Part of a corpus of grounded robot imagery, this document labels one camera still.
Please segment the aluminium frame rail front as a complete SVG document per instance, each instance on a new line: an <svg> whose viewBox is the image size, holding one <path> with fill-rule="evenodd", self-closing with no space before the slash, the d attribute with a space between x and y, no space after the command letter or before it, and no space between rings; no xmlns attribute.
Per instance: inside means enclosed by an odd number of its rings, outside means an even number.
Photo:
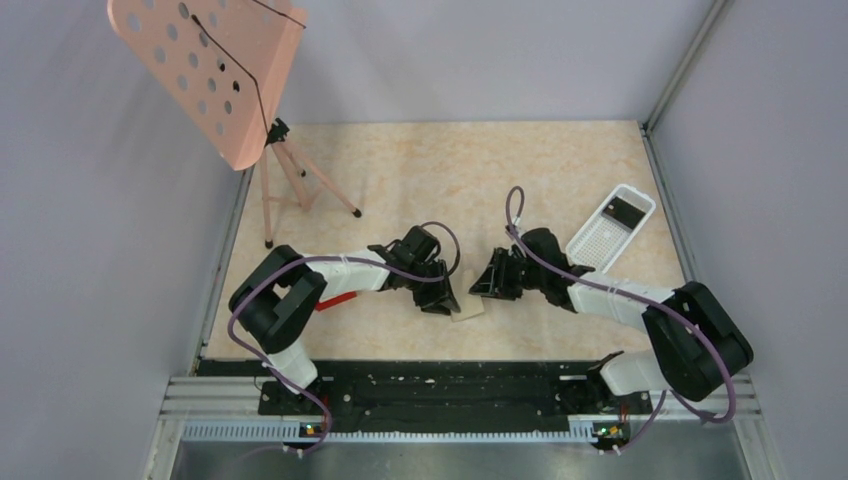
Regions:
<svg viewBox="0 0 848 480"><path fill-rule="evenodd" d="M729 404L736 407L740 420L754 420L761 414L753 385L737 379L734 391L720 388L691 407L683 406L672 394L650 391L654 407L648 415L613 422L608 416L580 415L576 426L565 432L549 433L334 433L332 415L261 415L261 378L193 377L172 381L160 409L168 420L185 424L185 437L191 440L278 441L309 445L319 439L329 443L589 443L609 442L637 431L645 420L694 422L696 412L722 414Z"/></svg>

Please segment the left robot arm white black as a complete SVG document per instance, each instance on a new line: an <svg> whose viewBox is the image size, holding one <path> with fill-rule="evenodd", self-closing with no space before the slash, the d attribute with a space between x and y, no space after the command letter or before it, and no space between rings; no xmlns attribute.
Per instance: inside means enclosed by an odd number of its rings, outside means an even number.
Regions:
<svg viewBox="0 0 848 480"><path fill-rule="evenodd" d="M346 254L303 254L279 245L239 285L228 308L258 343L258 357L282 376L283 401L308 413L321 397L317 368L300 340L313 313L359 293L398 289L410 291L424 313L458 313L450 277L460 261L447 263L441 251L426 225L411 227L387 245Z"/></svg>

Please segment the black item in basket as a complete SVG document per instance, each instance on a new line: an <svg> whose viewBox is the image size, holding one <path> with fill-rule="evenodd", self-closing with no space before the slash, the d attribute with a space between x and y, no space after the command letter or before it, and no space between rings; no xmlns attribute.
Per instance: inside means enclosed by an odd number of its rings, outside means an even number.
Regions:
<svg viewBox="0 0 848 480"><path fill-rule="evenodd" d="M603 215L622 228L634 231L646 216L646 212L620 197L613 197L603 210Z"/></svg>

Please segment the white perforated plastic basket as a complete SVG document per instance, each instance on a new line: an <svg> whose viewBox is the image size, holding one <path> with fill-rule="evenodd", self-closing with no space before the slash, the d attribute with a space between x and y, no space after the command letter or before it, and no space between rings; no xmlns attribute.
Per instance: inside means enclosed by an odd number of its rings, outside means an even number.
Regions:
<svg viewBox="0 0 848 480"><path fill-rule="evenodd" d="M613 197L620 197L646 212L645 218L634 231L622 228L603 215L603 210ZM608 272L655 210L656 202L647 194L631 185L617 185L567 243L567 257L573 264L589 266L602 273Z"/></svg>

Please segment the aluminium side rail left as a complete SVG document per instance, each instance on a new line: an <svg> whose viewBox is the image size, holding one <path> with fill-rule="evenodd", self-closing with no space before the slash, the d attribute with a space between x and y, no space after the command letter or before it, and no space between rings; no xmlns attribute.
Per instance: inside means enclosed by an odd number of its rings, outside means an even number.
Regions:
<svg viewBox="0 0 848 480"><path fill-rule="evenodd" d="M250 167L243 171L239 177L238 189L233 201L224 211L225 230L223 232L220 248L217 250L215 263L212 270L211 283L208 286L208 295L204 303L202 315L200 316L200 325L198 337L194 346L191 349L189 363L186 368L186 373L193 376L198 364L203 359L205 349L211 337L214 327L218 303L222 296L222 291L229 268L233 248L238 235L238 230L243 216L244 207L246 205L250 185L252 183L254 167Z"/></svg>

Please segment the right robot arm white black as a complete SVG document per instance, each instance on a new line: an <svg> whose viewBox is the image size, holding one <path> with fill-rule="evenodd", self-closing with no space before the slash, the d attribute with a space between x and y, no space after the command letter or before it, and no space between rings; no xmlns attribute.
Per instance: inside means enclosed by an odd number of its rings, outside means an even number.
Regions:
<svg viewBox="0 0 848 480"><path fill-rule="evenodd" d="M627 395L671 389L701 401L747 367L753 348L711 290L689 281L678 288L616 280L572 264L547 228L525 233L520 243L493 251L472 295L517 300L538 291L555 307L609 318L645 333L649 348L612 353L595 364L586 385L589 404L612 412Z"/></svg>

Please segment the pink perforated music stand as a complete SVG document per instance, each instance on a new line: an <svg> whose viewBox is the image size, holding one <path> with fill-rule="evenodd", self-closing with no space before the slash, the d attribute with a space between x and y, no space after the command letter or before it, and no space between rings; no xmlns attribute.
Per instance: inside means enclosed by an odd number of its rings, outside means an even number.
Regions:
<svg viewBox="0 0 848 480"><path fill-rule="evenodd" d="M266 248L272 248L269 160L309 210L322 191L362 211L289 138L278 118L309 14L289 1L110 1L113 31L235 171L259 176Z"/></svg>

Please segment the beige card holder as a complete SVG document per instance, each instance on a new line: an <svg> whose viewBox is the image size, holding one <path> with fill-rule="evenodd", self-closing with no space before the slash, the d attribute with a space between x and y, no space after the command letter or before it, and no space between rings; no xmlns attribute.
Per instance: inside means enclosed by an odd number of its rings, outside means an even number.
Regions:
<svg viewBox="0 0 848 480"><path fill-rule="evenodd" d="M482 298L469 293L470 288L478 278L479 274L473 269L465 269L462 272L459 287L455 291L460 311L451 314L453 322L462 322L485 314Z"/></svg>

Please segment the aluminium corner post right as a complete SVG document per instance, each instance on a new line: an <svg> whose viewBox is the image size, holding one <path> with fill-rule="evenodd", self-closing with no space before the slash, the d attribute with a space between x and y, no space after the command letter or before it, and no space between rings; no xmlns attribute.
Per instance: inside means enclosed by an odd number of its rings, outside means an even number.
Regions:
<svg viewBox="0 0 848 480"><path fill-rule="evenodd" d="M735 4L733 0L715 0L687 46L677 67L662 90L647 119L641 124L645 137L651 136L667 115L672 103L683 89L691 72L708 47L722 21Z"/></svg>

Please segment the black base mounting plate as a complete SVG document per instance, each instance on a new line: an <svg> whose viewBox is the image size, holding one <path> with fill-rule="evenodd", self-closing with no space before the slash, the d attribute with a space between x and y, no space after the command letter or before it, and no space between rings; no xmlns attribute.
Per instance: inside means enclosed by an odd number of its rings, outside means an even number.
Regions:
<svg viewBox="0 0 848 480"><path fill-rule="evenodd" d="M591 361L319 360L311 399L257 360L203 360L201 377L259 377L261 415L332 415L334 433L549 433L580 415L648 415L649 393L605 392Z"/></svg>

